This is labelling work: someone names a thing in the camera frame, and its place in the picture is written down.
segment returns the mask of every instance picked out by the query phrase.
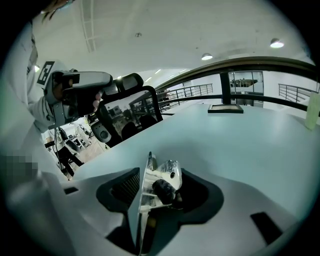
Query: desk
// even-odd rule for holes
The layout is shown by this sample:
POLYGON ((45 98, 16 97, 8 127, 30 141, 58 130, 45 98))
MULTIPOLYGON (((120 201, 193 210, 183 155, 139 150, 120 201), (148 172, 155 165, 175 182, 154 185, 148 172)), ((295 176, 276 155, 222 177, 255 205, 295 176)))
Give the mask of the desk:
POLYGON ((82 165, 73 179, 145 168, 149 151, 158 164, 178 160, 206 178, 249 184, 298 219, 318 192, 320 127, 309 131, 298 117, 242 106, 244 114, 207 113, 194 104, 82 165))

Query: floor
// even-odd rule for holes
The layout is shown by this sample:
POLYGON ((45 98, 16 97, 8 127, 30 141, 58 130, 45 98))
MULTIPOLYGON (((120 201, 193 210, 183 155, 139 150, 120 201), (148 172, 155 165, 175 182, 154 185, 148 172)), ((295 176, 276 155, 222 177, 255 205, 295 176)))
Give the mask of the floor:
MULTIPOLYGON (((106 148, 106 144, 98 141, 96 137, 92 137, 91 139, 89 139, 89 141, 91 141, 91 145, 87 146, 79 153, 79 155, 76 156, 84 163, 89 162, 90 160, 108 150, 108 148, 106 148)), ((79 168, 74 162, 72 162, 70 165, 74 172, 76 172, 79 168)), ((71 175, 67 174, 66 176, 69 180, 72 179, 71 175)))

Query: white wall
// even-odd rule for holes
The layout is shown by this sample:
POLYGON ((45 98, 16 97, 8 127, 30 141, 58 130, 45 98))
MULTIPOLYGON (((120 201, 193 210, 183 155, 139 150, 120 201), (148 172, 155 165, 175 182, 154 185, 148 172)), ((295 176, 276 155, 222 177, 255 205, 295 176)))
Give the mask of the white wall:
MULTIPOLYGON (((279 96, 279 84, 298 86, 313 91, 315 91, 317 88, 317 83, 315 81, 294 74, 274 71, 263 71, 263 79, 264 96, 274 97, 283 100, 284 98, 282 96, 279 96)), ((280 110, 284 106, 271 102, 264 102, 263 107, 271 110, 280 110)))
POLYGON ((234 79, 235 80, 252 80, 252 74, 251 72, 235 72, 234 73, 234 79))
POLYGON ((177 84, 175 86, 172 86, 172 87, 168 88, 167 90, 171 91, 171 90, 176 90, 176 89, 180 89, 180 88, 183 88, 183 87, 184 87, 184 85, 182 83, 179 83, 179 84, 177 84))
POLYGON ((231 87, 230 90, 232 91, 243 91, 243 92, 255 92, 255 93, 263 93, 264 92, 264 85, 262 82, 256 82, 254 84, 254 90, 253 90, 253 85, 249 86, 249 87, 231 87))
POLYGON ((200 86, 206 84, 212 84, 213 95, 222 94, 221 80, 219 74, 208 75, 191 81, 192 86, 200 86))

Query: person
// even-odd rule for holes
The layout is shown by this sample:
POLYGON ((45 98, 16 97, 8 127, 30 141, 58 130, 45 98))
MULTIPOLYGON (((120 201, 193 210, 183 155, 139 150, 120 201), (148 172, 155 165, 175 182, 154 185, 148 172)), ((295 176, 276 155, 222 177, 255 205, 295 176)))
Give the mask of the person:
MULTIPOLYGON (((45 132, 46 134, 46 143, 53 142, 55 137, 55 130, 51 129, 45 132)), ((82 166, 84 163, 81 162, 75 155, 73 155, 69 149, 66 147, 65 140, 61 134, 61 130, 56 133, 56 144, 53 146, 53 152, 55 153, 56 157, 60 161, 61 164, 64 165, 67 172, 73 177, 74 171, 69 164, 69 160, 72 160, 77 166, 82 166)))
MULTIPOLYGON (((58 9, 73 1, 50 1, 43 10, 46 13, 44 17, 51 19, 58 9)), ((32 22, 29 22, 12 45, 0 73, 1 84, 4 85, 0 89, 1 104, 11 106, 10 111, 1 113, 1 123, 6 125, 1 128, 1 153, 8 157, 18 155, 20 158, 32 159, 33 163, 37 162, 37 170, 54 173, 60 181, 65 181, 66 177, 61 176, 42 141, 41 133, 54 123, 54 116, 45 97, 39 97, 39 88, 34 83, 37 59, 32 22)), ((57 100, 63 99, 62 84, 57 84, 52 92, 57 100)), ((101 96, 97 94, 95 98, 93 107, 96 111, 101 96)))

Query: metal railing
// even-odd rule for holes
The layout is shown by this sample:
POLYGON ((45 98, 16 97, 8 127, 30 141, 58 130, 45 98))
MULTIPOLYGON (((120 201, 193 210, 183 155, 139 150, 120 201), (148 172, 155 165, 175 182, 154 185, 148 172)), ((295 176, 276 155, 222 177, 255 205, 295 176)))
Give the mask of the metal railing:
POLYGON ((171 88, 175 85, 182 84, 188 81, 199 79, 202 77, 219 74, 221 81, 221 92, 222 94, 216 95, 198 95, 182 99, 173 99, 159 102, 158 105, 162 106, 168 102, 180 102, 181 101, 191 101, 191 100, 207 100, 207 99, 222 99, 223 104, 231 104, 231 99, 247 99, 261 102, 270 102, 275 104, 280 104, 288 107, 292 107, 298 110, 307 111, 307 106, 290 100, 285 100, 279 97, 269 97, 262 95, 253 95, 253 94, 231 94, 230 91, 230 80, 229 72, 237 71, 275 71, 283 72, 288 74, 293 74, 308 78, 315 82, 318 82, 318 77, 320 73, 316 66, 289 58, 280 58, 280 57, 265 57, 265 56, 256 56, 256 57, 242 57, 235 59, 228 59, 205 66, 201 66, 185 72, 181 75, 178 75, 169 81, 166 81, 160 84, 156 91, 163 91, 165 89, 171 88))
POLYGON ((194 100, 194 97, 213 93, 214 89, 212 83, 208 83, 167 90, 164 92, 161 91, 163 90, 157 90, 157 99, 160 111, 163 112, 186 102, 186 98, 192 97, 192 100, 194 100))
POLYGON ((314 90, 298 86, 279 83, 279 96, 284 97, 287 101, 299 103, 310 98, 311 93, 317 93, 314 90))

